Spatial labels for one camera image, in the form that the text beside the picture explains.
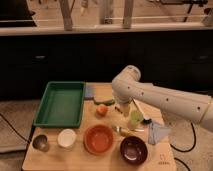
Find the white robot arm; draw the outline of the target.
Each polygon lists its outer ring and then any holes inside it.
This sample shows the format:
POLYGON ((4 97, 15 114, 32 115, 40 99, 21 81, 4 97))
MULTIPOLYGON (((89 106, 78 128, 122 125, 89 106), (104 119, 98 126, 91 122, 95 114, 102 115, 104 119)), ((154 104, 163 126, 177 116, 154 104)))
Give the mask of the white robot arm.
POLYGON ((140 78, 140 70, 128 65, 112 80, 113 95, 118 104, 136 99, 213 132, 213 97, 141 83, 140 78))

